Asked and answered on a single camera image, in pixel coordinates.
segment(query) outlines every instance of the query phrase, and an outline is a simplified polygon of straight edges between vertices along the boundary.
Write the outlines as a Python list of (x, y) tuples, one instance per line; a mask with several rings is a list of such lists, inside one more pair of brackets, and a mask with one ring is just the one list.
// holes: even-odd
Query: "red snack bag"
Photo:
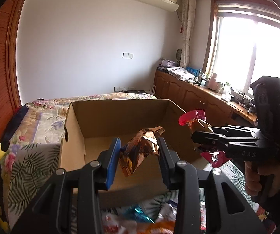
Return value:
[[(179, 124), (181, 126), (188, 125), (191, 133), (194, 133), (195, 131), (213, 133), (211, 125), (206, 123), (204, 110), (194, 110), (183, 114), (179, 118)], [(217, 150), (216, 147), (196, 143), (193, 143), (193, 145), (195, 150), (198, 148), (202, 151), (200, 155), (204, 157), (212, 167), (220, 167), (230, 160), (225, 156), (223, 151)]]

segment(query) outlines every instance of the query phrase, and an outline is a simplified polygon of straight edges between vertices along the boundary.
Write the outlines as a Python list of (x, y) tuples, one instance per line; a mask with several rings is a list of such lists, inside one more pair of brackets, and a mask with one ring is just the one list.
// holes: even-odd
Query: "desk surface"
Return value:
[(190, 85), (199, 88), (202, 91), (205, 91), (206, 93), (210, 94), (211, 96), (219, 99), (221, 102), (225, 103), (226, 105), (228, 105), (232, 111), (234, 111), (235, 113), (237, 113), (238, 115), (240, 115), (241, 117), (243, 117), (244, 119), (246, 119), (247, 121), (249, 121), (250, 123), (254, 123), (257, 119), (256, 114), (247, 114), (247, 110), (240, 106), (239, 104), (235, 103), (235, 102), (226, 102), (224, 100), (221, 99), (221, 94), (218, 94), (217, 92), (208, 89), (205, 86), (200, 86), (197, 84), (193, 84), (193, 83), (189, 83)]

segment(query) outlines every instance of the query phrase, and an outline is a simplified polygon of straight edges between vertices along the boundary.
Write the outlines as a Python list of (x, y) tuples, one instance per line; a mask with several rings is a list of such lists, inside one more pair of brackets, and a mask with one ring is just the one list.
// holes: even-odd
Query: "white wall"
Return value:
[(134, 0), (25, 0), (17, 42), (22, 103), (115, 86), (147, 90), (159, 58), (176, 58), (180, 27), (176, 12)]
[[(23, 8), (22, 8), (22, 11), (21, 11), (21, 14), (23, 13), (24, 11), (24, 8), (25, 8), (25, 4), (23, 4)], [(18, 33), (20, 31), (20, 25), (22, 23), (22, 20), (19, 21), (19, 25), (18, 25)], [(16, 52), (15, 52), (15, 60), (16, 60), (16, 65), (18, 63), (18, 38), (16, 38)], [(21, 103), (24, 104), (25, 102), (22, 101), (22, 92), (21, 92), (21, 87), (20, 87), (20, 82), (19, 82), (19, 73), (18, 73), (18, 69), (16, 68), (16, 78), (17, 78), (17, 84), (18, 84), (18, 90), (19, 90), (19, 97), (20, 97), (20, 100), (21, 100)]]

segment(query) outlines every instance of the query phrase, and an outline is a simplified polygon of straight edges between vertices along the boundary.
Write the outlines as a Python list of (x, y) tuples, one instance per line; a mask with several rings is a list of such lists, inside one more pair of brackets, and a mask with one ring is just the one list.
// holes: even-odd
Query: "folded cloth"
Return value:
[(188, 80), (193, 80), (195, 78), (194, 75), (189, 73), (184, 68), (167, 68), (167, 70), (169, 74), (176, 77), (178, 80), (188, 81)]

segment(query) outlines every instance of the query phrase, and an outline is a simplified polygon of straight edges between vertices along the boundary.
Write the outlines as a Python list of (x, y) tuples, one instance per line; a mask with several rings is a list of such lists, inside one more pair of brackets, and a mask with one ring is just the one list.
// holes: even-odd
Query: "wooden desk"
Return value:
[(247, 114), (242, 106), (222, 100), (221, 94), (180, 81), (165, 72), (156, 71), (154, 84), (156, 95), (172, 100), (186, 112), (204, 109), (206, 120), (212, 126), (252, 126), (257, 118), (254, 114)]

